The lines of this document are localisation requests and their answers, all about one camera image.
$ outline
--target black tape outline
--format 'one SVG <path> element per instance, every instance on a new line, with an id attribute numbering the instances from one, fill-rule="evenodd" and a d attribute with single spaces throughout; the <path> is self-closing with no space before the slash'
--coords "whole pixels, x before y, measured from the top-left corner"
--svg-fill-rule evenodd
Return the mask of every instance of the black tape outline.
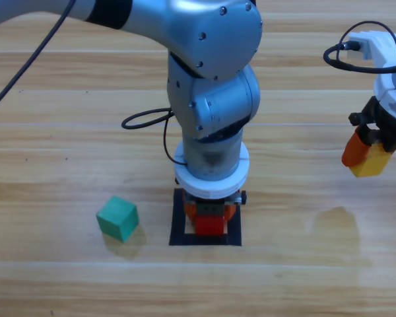
<path id="1" fill-rule="evenodd" d="M 222 236 L 197 236 L 185 233 L 186 214 L 183 210 L 183 190 L 175 189 L 173 194 L 172 231 L 170 246 L 242 246 L 240 206 L 228 221 L 227 234 Z"/>

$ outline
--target cable connector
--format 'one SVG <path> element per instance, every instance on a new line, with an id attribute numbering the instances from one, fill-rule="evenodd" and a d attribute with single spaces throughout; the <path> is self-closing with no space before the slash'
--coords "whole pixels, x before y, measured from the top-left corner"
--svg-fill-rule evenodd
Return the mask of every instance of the cable connector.
<path id="1" fill-rule="evenodd" d="M 359 51 L 361 49 L 361 43 L 358 41 L 348 41 L 343 43 L 343 49 L 345 51 Z"/>

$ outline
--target table surface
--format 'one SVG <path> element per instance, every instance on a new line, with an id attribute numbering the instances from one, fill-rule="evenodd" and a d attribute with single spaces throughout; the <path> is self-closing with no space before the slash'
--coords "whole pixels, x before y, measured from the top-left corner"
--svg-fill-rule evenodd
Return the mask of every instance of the table surface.
<path id="1" fill-rule="evenodd" d="M 374 77 L 321 58 L 360 20 L 396 31 L 396 0 L 258 5 L 262 98 L 244 133 L 243 246 L 170 247 L 163 127 L 120 128 L 169 105 L 166 50 L 67 20 L 0 104 L 0 317 L 396 316 L 396 155 L 375 178 L 341 164 L 348 115 L 373 95 Z M 56 18 L 0 26 L 0 89 Z M 113 195 L 139 210 L 125 244 L 95 217 Z"/>

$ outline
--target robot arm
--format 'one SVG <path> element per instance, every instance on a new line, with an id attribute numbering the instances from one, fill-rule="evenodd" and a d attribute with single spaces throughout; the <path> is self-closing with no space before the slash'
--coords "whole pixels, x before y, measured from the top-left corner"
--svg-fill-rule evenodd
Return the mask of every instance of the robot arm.
<path id="1" fill-rule="evenodd" d="M 61 15 L 68 3 L 0 0 L 0 23 L 36 11 Z M 242 128 L 260 102 L 249 66 L 262 37 L 255 0 L 77 0 L 69 16 L 167 47 L 168 98 L 182 127 L 187 169 L 212 181 L 235 172 Z"/>
<path id="2" fill-rule="evenodd" d="M 349 57 L 373 60 L 380 68 L 396 66 L 396 45 L 390 33 L 351 33 L 350 41 L 359 42 L 360 50 L 348 51 Z M 396 73 L 378 75 L 373 97 L 349 120 L 357 128 L 343 153 L 343 164 L 357 177 L 381 174 L 396 151 Z M 370 123 L 377 129 L 368 127 Z"/>
<path id="3" fill-rule="evenodd" d="M 36 11 L 61 14 L 68 2 L 0 0 L 0 23 Z M 223 80 L 242 70 L 260 43 L 261 17 L 251 2 L 77 0 L 69 16 L 151 38 L 194 75 Z"/>

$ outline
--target green cube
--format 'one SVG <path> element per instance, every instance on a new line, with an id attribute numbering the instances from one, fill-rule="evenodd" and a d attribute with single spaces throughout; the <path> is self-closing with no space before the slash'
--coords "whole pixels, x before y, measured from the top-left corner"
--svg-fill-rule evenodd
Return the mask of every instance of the green cube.
<path id="1" fill-rule="evenodd" d="M 97 220 L 104 234 L 125 242 L 139 224 L 137 206 L 113 196 L 97 213 Z"/>

